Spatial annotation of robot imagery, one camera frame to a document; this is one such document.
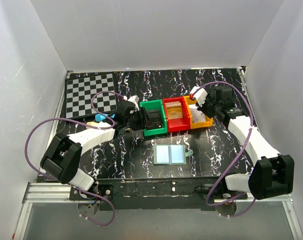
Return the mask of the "green plastic bin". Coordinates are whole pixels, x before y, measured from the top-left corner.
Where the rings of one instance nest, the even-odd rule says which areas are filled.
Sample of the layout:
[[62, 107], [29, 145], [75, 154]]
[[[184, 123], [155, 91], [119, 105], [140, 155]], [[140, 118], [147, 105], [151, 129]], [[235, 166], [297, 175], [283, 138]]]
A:
[[168, 125], [162, 100], [141, 101], [139, 105], [145, 114], [144, 136], [167, 134]]

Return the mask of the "yellow plastic bin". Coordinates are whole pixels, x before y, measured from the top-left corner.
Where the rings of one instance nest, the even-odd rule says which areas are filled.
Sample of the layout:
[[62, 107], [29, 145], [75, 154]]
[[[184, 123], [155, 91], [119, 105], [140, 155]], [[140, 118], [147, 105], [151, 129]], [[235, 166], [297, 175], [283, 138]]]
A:
[[208, 128], [213, 125], [213, 118], [209, 118], [202, 111], [197, 109], [196, 100], [191, 100], [188, 95], [184, 96], [184, 100], [190, 117], [191, 129]]

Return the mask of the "red plastic bin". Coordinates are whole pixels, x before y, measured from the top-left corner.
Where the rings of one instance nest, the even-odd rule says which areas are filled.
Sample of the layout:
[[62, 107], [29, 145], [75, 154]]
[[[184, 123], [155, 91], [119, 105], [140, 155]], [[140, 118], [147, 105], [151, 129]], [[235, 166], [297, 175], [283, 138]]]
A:
[[169, 133], [188, 131], [191, 129], [190, 114], [183, 96], [164, 98], [162, 104]]

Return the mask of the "green card holder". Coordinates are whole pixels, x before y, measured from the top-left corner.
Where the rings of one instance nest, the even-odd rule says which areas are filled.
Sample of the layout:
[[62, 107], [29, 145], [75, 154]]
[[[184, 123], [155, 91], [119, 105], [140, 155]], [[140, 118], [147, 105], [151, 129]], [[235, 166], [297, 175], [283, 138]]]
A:
[[186, 165], [186, 158], [193, 154], [184, 145], [158, 144], [153, 147], [154, 165]]

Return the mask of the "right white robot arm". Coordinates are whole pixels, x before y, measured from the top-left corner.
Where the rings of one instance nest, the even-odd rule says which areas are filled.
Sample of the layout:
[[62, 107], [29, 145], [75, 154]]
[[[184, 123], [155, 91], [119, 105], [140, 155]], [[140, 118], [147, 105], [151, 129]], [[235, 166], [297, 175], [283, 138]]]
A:
[[246, 152], [253, 163], [250, 174], [233, 173], [226, 169], [218, 178], [227, 191], [250, 193], [256, 200], [287, 195], [294, 185], [295, 162], [290, 155], [282, 155], [273, 148], [254, 126], [251, 108], [235, 105], [237, 88], [218, 81], [213, 93], [204, 86], [195, 86], [189, 97], [196, 100], [199, 111], [217, 119], [241, 143], [241, 153]]

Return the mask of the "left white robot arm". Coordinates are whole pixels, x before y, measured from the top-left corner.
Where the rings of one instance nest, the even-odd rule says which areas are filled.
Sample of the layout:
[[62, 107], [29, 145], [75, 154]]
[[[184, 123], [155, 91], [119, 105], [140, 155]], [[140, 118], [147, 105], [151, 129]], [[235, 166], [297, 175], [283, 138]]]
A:
[[122, 136], [127, 129], [138, 131], [147, 126], [147, 111], [144, 107], [123, 100], [111, 115], [96, 125], [74, 134], [56, 134], [47, 148], [40, 167], [61, 184], [69, 184], [88, 191], [95, 180], [79, 168], [81, 157], [90, 149]]

